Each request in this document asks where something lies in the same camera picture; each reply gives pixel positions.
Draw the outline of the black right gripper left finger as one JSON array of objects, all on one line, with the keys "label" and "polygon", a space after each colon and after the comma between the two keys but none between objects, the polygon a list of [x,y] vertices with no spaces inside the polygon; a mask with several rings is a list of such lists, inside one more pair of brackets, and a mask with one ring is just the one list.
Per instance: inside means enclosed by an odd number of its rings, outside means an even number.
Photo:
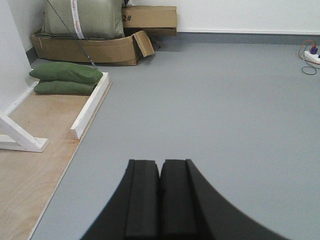
[{"label": "black right gripper left finger", "polygon": [[155,240],[159,171],[153,160],[129,160],[115,192],[83,240]]}]

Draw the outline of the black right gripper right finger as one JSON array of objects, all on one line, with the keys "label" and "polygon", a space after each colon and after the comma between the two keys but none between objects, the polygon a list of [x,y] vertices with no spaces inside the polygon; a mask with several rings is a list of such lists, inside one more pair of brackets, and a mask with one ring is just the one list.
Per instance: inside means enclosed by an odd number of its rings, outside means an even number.
[{"label": "black right gripper right finger", "polygon": [[167,159],[160,175],[162,240],[283,240],[226,200],[190,159]]}]

